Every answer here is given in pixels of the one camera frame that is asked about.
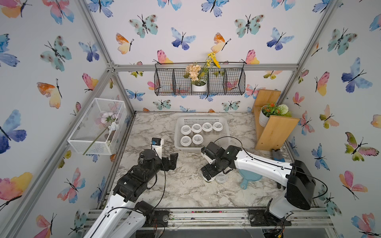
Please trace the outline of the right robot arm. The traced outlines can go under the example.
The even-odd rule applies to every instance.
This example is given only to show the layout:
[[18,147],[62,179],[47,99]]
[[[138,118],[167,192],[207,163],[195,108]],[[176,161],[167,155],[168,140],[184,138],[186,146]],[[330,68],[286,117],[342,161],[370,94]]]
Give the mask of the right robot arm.
[[285,187],[281,195],[269,202],[265,211],[268,217],[280,220],[295,209],[310,210],[312,207],[316,179],[302,161],[275,161],[251,154],[238,146],[230,145],[224,149],[214,142],[203,147],[201,155],[208,162],[201,168],[207,181],[220,173],[238,169],[259,174]]

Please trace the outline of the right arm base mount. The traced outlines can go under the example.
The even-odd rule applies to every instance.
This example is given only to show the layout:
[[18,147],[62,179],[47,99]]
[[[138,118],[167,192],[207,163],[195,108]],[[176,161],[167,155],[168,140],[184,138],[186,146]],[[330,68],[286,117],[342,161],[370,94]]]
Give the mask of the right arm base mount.
[[292,223],[287,221],[285,217],[277,218],[268,210],[252,209],[248,210],[248,220],[251,227],[276,227],[276,226],[291,226]]

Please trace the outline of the yogurt cup row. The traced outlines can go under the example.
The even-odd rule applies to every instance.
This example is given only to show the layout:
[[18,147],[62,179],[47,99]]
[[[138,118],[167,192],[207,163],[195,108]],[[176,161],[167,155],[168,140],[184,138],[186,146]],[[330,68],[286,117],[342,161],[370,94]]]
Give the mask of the yogurt cup row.
[[191,130],[193,134],[200,134],[202,132],[202,126],[200,124],[193,124]]
[[215,122],[215,123],[212,125],[212,128],[213,128],[213,131],[214,131],[215,133],[219,133],[219,132],[223,131],[224,126],[223,126],[223,124],[220,123],[220,122]]
[[204,139],[203,139],[203,136],[201,134],[195,134],[192,137],[192,142],[195,145],[201,145],[203,143],[203,141],[204,141]]
[[215,177],[210,177],[210,176],[205,177],[205,176],[203,176],[203,179],[204,179],[206,182],[212,182],[212,181],[215,180]]
[[181,138],[180,144],[182,147],[189,147],[192,144],[192,138],[185,135]]
[[202,125],[202,130],[205,134],[210,134],[213,131],[212,124],[211,123],[204,123]]
[[192,128],[188,125],[181,127],[180,132],[183,136],[189,136],[192,133]]

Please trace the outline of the yogurt cup front row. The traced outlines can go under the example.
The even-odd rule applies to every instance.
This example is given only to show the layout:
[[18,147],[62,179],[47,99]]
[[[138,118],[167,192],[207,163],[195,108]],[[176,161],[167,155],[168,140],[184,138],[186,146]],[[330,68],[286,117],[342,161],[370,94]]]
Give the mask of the yogurt cup front row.
[[192,144],[192,138],[185,135],[181,138],[180,144],[182,147],[189,147]]
[[205,177],[205,176],[203,176],[203,179],[204,179],[206,182],[212,182],[212,181],[215,180],[215,177],[210,177],[210,176]]
[[192,142],[195,145],[201,145],[203,143],[203,141],[204,141],[204,139],[203,139],[203,136],[201,134],[195,134],[192,137]]

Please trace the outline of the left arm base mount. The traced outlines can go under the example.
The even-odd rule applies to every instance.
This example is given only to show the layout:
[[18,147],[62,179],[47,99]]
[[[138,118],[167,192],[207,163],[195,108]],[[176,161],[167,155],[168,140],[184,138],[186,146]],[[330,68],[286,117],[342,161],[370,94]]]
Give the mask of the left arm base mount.
[[145,217],[143,227],[167,227],[169,222],[169,211],[157,210],[145,201],[140,201],[135,205],[135,211],[140,212]]

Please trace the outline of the yogurt cup back row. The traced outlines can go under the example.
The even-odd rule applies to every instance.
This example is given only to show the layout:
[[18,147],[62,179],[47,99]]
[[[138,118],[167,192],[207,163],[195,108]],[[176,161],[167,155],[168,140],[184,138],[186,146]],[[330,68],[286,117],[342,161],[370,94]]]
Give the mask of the yogurt cup back row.
[[183,136],[189,136],[192,133],[192,128],[188,125],[181,127],[180,132]]
[[202,125],[202,130],[205,134],[210,134],[213,131],[212,124],[211,123],[204,123]]
[[193,124],[191,130],[193,134],[200,134],[202,132],[202,126],[200,124]]
[[212,128],[213,128],[213,131],[214,131],[215,133],[219,133],[219,132],[223,131],[224,126],[223,126],[223,124],[220,123],[220,122],[215,122],[215,123],[212,125]]

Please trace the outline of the yogurt cup clear lid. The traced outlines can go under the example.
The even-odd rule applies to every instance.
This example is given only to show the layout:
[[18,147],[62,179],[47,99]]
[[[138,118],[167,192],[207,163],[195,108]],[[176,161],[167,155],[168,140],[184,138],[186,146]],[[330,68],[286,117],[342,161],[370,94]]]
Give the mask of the yogurt cup clear lid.
[[223,183],[227,182],[228,175],[224,174],[223,172],[221,172],[221,173],[219,173],[218,175],[215,176],[215,180],[216,180],[217,183],[223,184]]

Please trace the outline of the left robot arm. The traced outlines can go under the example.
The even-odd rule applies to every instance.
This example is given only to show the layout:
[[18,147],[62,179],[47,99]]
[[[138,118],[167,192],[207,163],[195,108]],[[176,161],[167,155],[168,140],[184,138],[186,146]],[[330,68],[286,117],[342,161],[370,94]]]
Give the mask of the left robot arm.
[[153,223],[155,207],[138,198],[159,171],[175,170],[178,153],[159,157],[155,149],[139,154],[138,164],[121,177],[112,195],[85,238],[129,238],[146,224]]

